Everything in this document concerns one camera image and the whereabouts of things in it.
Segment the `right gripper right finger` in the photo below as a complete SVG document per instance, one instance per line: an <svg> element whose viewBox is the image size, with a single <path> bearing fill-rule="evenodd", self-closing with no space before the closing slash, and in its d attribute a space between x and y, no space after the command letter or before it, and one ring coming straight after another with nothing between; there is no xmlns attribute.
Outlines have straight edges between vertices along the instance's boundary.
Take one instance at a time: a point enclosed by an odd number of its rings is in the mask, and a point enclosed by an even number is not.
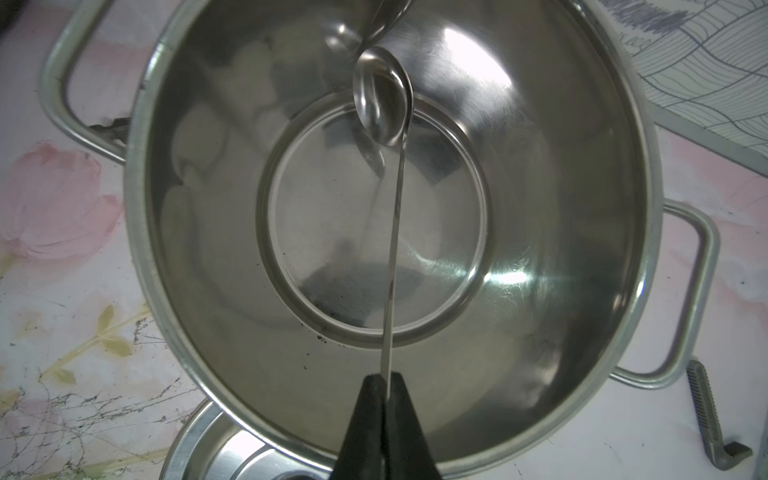
<svg viewBox="0 0 768 480"><path fill-rule="evenodd" d="M393 372L385 405L385 478L441 480L403 376Z"/></svg>

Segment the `stainless steel pot lid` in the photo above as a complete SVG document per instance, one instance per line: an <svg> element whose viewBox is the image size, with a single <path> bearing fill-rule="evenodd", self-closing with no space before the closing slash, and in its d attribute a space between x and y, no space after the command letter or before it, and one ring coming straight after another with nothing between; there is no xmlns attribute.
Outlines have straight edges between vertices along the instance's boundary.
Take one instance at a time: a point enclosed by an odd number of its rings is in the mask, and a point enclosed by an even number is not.
<svg viewBox="0 0 768 480"><path fill-rule="evenodd" d="M203 401L177 435L162 480L326 479L329 473L272 448Z"/></svg>

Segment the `stainless steel ladle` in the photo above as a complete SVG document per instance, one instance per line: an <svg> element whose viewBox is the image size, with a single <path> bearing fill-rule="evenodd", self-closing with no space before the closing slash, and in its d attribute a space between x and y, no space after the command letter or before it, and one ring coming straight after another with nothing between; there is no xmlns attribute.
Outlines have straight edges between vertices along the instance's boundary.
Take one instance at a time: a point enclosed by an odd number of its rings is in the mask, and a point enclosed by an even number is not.
<svg viewBox="0 0 768 480"><path fill-rule="evenodd" d="M404 170L414 93L409 75L400 62L385 48L373 46L363 51L356 62L353 98L359 121L371 139L382 146L398 149L380 367L386 391L390 392Z"/></svg>

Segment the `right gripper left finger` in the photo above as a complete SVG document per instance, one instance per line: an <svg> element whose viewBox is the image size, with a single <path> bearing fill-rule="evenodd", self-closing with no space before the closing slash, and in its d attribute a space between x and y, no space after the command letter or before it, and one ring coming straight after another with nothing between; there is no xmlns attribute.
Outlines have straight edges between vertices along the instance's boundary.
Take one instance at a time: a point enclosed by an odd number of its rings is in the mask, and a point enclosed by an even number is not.
<svg viewBox="0 0 768 480"><path fill-rule="evenodd" d="M364 378L330 480L385 477L383 435L386 383L379 374Z"/></svg>

